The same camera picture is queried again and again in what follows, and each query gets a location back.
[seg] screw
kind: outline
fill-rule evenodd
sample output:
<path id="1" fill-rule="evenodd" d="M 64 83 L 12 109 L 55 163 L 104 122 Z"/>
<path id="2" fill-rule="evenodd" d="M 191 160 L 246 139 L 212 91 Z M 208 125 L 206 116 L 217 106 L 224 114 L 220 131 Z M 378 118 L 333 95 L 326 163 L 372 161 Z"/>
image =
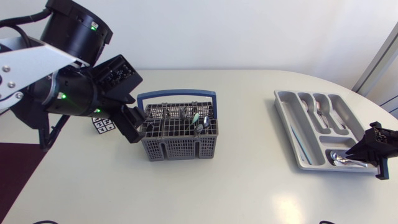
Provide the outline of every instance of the screw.
<path id="1" fill-rule="evenodd" d="M 14 88 L 15 87 L 15 83 L 14 82 L 9 82 L 8 83 L 8 87 L 9 88 Z"/>
<path id="2" fill-rule="evenodd" d="M 22 97 L 24 97 L 24 94 L 23 94 L 23 93 L 17 93 L 17 94 L 15 95 L 15 97 L 16 97 L 17 99 L 22 99 Z"/>
<path id="3" fill-rule="evenodd" d="M 2 67 L 2 70 L 4 72 L 9 72 L 11 70 L 11 68 L 8 65 L 5 65 L 5 66 Z"/>

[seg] dishwasher cutlery basket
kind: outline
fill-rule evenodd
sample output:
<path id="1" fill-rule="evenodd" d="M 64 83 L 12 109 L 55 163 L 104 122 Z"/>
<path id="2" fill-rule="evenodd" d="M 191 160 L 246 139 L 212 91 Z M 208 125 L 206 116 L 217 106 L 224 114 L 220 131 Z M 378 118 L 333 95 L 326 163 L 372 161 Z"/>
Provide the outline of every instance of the dishwasher cutlery basket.
<path id="1" fill-rule="evenodd" d="M 191 103 L 161 103 L 149 104 L 144 112 L 146 120 L 141 126 L 145 134 L 142 144 L 150 161 L 181 159 L 211 159 L 214 157 L 218 135 L 217 101 L 216 93 L 206 90 L 160 90 L 139 94 L 137 104 L 144 109 L 144 99 L 161 96 L 192 95 L 207 96 L 212 102 Z M 181 119 L 180 111 L 187 107 L 187 117 Z M 190 125 L 194 114 L 199 114 L 199 119 Z M 194 129 L 198 124 L 203 124 L 204 117 L 208 116 L 210 125 L 203 128 L 200 134 L 195 134 Z"/>

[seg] blue basket handle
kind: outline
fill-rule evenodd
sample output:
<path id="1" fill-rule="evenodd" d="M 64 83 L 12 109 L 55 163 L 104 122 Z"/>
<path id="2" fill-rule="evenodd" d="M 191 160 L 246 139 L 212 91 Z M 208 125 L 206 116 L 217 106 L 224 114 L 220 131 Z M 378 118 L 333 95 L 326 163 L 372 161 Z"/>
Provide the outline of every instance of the blue basket handle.
<path id="1" fill-rule="evenodd" d="M 161 96 L 180 96 L 180 95 L 190 95 L 190 96 L 207 96 L 211 97 L 213 100 L 213 113 L 214 118 L 217 119 L 217 97 L 216 92 L 207 90 L 159 90 L 152 91 L 148 93 L 141 93 L 137 96 L 138 108 L 144 110 L 144 105 L 142 101 L 149 98 L 156 98 Z"/>

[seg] gray cutlery tray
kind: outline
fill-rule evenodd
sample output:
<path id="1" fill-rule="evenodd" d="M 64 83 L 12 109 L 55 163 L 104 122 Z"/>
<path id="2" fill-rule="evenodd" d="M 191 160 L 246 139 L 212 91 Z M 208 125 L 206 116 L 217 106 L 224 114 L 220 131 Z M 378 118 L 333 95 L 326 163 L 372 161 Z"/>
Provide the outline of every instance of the gray cutlery tray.
<path id="1" fill-rule="evenodd" d="M 365 133 L 362 124 L 341 96 L 335 93 L 289 90 L 276 90 L 274 94 L 275 106 L 301 169 L 377 172 L 377 167 L 371 164 L 369 167 L 344 165 L 330 158 L 330 151 L 345 155 L 345 152 L 361 140 Z M 320 103 L 323 119 L 327 119 L 328 124 L 317 113 L 317 101 Z M 336 114 L 346 128 L 341 125 Z"/>

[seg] white table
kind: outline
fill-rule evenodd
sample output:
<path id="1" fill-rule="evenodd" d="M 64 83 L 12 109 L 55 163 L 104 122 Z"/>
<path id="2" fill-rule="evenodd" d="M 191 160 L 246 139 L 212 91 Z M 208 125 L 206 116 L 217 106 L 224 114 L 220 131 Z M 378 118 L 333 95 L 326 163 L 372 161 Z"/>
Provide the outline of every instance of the white table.
<path id="1" fill-rule="evenodd" d="M 365 128 L 379 121 L 383 128 L 398 129 L 398 120 L 369 100 L 319 78 L 275 70 L 140 74 L 144 81 L 133 97 L 176 88 L 216 91 L 220 134 L 214 159 L 149 162 L 141 143 L 129 144 L 119 131 L 98 135 L 91 119 L 73 117 L 5 224 L 396 223 L 398 159 L 389 160 L 390 180 L 300 170 L 274 106 L 274 90 L 339 93 Z M 182 101 L 175 97 L 167 101 Z M 0 142 L 38 143 L 36 131 L 12 113 L 0 117 L 1 127 L 10 125 L 0 130 Z"/>

